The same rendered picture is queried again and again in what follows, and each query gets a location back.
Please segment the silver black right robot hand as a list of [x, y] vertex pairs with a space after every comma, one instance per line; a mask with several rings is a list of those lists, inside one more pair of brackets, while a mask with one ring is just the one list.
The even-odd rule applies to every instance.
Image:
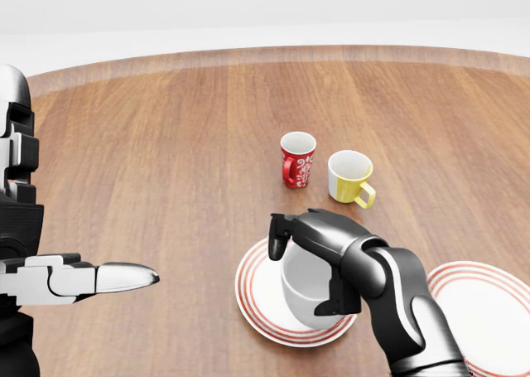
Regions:
[[359, 314], [363, 297], [378, 297], [382, 292], [384, 272], [369, 252], [387, 243], [352, 219], [324, 209], [300, 215], [273, 213], [268, 257], [280, 260], [289, 240], [331, 267], [329, 298], [316, 306], [316, 316]]

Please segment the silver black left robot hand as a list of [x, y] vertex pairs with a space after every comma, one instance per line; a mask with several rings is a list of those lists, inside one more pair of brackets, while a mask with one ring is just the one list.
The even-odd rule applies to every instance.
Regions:
[[140, 264], [94, 266], [77, 253], [38, 253], [44, 207], [31, 184], [39, 166], [34, 123], [27, 78], [0, 64], [0, 377], [41, 377], [32, 349], [34, 320], [21, 307], [71, 305], [160, 280]]

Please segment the yellow and white mug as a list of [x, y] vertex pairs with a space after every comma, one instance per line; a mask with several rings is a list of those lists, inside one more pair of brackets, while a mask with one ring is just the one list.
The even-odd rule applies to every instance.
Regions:
[[376, 191], [368, 179], [373, 173], [372, 161], [363, 153], [341, 150], [330, 156], [328, 167], [328, 190], [330, 196], [340, 203], [356, 203], [367, 210], [372, 207]]

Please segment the red mug with white pattern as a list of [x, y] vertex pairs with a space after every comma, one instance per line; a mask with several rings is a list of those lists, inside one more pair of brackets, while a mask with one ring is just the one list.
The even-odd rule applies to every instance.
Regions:
[[292, 189], [301, 189], [309, 181], [316, 150], [316, 139], [309, 133], [295, 131], [282, 136], [282, 180]]

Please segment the white plate with red rings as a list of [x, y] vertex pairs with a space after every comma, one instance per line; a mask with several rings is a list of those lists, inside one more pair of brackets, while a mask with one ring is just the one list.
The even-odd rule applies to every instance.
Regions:
[[486, 263], [433, 269], [427, 284], [474, 377], [530, 377], [530, 287]]
[[298, 321], [283, 296], [281, 263], [268, 257], [268, 238], [258, 241], [242, 257], [234, 291], [239, 309], [252, 328], [284, 346], [323, 346], [345, 334], [357, 319], [355, 315], [341, 316], [326, 328]]

